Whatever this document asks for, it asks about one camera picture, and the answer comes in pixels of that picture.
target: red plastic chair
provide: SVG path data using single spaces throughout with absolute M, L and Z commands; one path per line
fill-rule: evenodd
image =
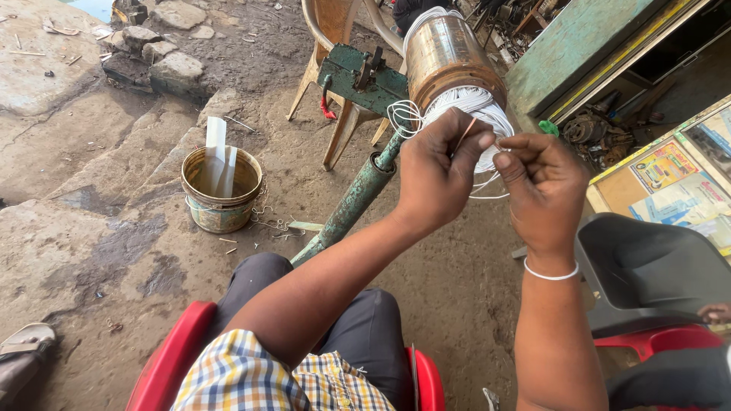
M 667 350 L 682 350 L 684 348 L 711 348 L 720 347 L 723 338 L 706 327 L 689 324 L 655 328 L 653 330 L 638 331 L 594 340 L 595 347 L 629 347 L 637 352 L 640 361 L 646 361 L 653 354 Z M 656 407 L 658 411 L 700 411 L 700 408 Z
M 203 350 L 202 339 L 216 313 L 216 303 L 193 301 L 183 312 L 137 378 L 126 411 L 168 411 L 183 379 Z M 411 348 L 406 348 L 411 358 Z M 416 350 L 419 409 L 444 411 L 442 379 L 434 361 Z

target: green metal stand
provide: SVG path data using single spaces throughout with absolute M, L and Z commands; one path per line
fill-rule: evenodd
M 409 98 L 406 76 L 387 67 L 380 50 L 376 49 L 369 60 L 370 57 L 370 53 L 337 44 L 323 60 L 317 83 L 324 86 L 327 81 L 333 93 L 386 117 L 389 105 Z M 404 121 L 399 127 L 399 130 L 410 129 L 411 124 Z M 378 197 L 396 173 L 394 160 L 404 142 L 399 134 L 396 132 L 391 137 L 383 152 L 376 151 L 368 156 L 325 226 L 292 258 L 293 266 L 298 267 L 345 238 Z

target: knee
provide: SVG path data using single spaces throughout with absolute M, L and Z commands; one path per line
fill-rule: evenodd
M 292 265 L 289 263 L 289 260 L 287 258 L 284 258 L 279 254 L 274 254 L 273 252 L 260 252 L 259 254 L 254 254 L 252 256 L 244 258 L 240 263 L 238 263 L 236 270 L 244 267 L 245 265 L 257 265 L 257 266 L 268 266 L 268 267 L 283 266 L 283 267 L 290 267 L 290 270 L 292 267 Z
M 381 287 L 368 288 L 363 291 L 363 294 L 374 306 L 378 306 L 380 309 L 395 310 L 398 312 L 396 297 Z

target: dark trousers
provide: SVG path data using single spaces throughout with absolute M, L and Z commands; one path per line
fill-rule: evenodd
M 437 6 L 441 6 L 446 9 L 449 5 L 450 5 L 449 0 L 424 0 L 424 2 L 421 4 L 421 7 L 400 16 L 398 19 L 394 19 L 394 22 L 401 29 L 401 31 L 404 33 L 404 35 L 406 35 L 406 33 L 409 32 L 409 29 L 411 28 L 412 24 L 414 24 L 416 19 L 420 15 L 422 15 L 422 13 L 424 13 L 427 10 L 433 9 L 434 7 L 437 7 Z
M 289 261 L 269 252 L 252 255 L 233 271 L 228 291 L 218 303 L 209 341 L 218 336 L 247 301 L 292 270 Z M 397 411 L 414 409 L 409 359 L 401 336 L 401 313 L 393 295 L 371 288 L 360 292 L 322 338 L 313 354 L 337 351 Z
M 731 410 L 728 347 L 662 351 L 607 380 L 610 411 L 634 407 Z

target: white bracelet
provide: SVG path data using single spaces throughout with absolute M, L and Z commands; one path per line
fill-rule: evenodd
M 538 274 L 537 272 L 531 270 L 530 268 L 528 268 L 528 258 L 527 257 L 525 260 L 523 260 L 523 266 L 526 268 L 526 270 L 528 270 L 529 273 L 535 275 L 536 277 L 542 278 L 542 279 L 549 279 L 549 280 L 568 279 L 568 278 L 575 276 L 579 272 L 579 262 L 578 261 L 576 262 L 576 268 L 574 268 L 574 271 L 572 271 L 571 274 L 568 274 L 565 276 L 560 276 L 560 277 L 542 276 L 542 275 Z

